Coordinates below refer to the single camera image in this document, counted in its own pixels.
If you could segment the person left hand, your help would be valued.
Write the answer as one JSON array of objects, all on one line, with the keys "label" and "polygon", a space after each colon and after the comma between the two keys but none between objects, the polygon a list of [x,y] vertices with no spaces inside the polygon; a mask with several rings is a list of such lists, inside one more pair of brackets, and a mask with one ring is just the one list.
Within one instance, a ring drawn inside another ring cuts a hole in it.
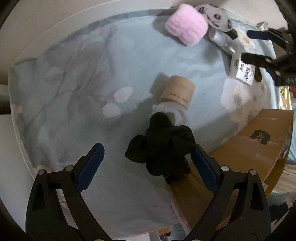
[{"label": "person left hand", "polygon": [[292,93],[292,97],[296,98],[296,85],[290,86],[290,92]]}]

